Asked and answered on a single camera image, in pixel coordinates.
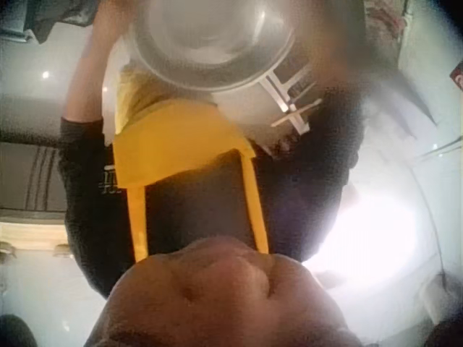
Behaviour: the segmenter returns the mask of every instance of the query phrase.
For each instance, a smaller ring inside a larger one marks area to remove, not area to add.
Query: apron strap
[[[130,230],[135,262],[141,262],[148,257],[145,187],[129,188],[127,190],[127,203],[129,205]]]

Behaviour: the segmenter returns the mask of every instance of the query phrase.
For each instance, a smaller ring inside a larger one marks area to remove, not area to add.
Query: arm
[[[360,94],[326,93],[290,158],[256,168],[272,252],[305,261],[336,219],[363,139]]]
[[[93,31],[79,60],[67,96],[64,119],[89,123],[102,119],[101,93],[109,54],[127,31],[136,8],[133,0],[103,0]]]
[[[127,29],[131,0],[103,0],[69,88],[61,121],[59,169],[67,195],[69,245],[90,284],[103,296],[134,262],[124,193],[105,194],[101,93],[109,54]]]

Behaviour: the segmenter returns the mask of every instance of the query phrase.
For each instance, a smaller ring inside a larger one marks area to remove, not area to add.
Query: hand
[[[137,0],[101,0],[93,23],[93,36],[98,44],[112,47],[127,32],[137,4]]]

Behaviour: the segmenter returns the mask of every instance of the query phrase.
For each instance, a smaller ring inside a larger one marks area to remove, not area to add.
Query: black sweater
[[[257,175],[271,253],[298,261],[330,231],[363,137],[358,97],[330,95],[292,155],[274,161],[256,148]],[[107,297],[132,265],[127,196],[118,189],[103,122],[62,120],[60,171],[67,192],[69,245],[92,287]],[[146,189],[150,254],[175,252],[217,235],[254,246],[239,153]]]

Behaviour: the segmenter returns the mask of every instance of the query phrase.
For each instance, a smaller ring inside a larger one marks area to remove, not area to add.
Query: dark clothing
[[[69,245],[90,284],[107,297],[134,255],[127,196],[116,186],[102,127],[62,121],[60,170]],[[275,161],[256,148],[253,161],[271,253],[298,261],[317,251],[333,225],[363,137],[360,99],[326,97],[310,128],[289,158]],[[218,235],[254,246],[238,152],[147,187],[146,206],[150,254]]]

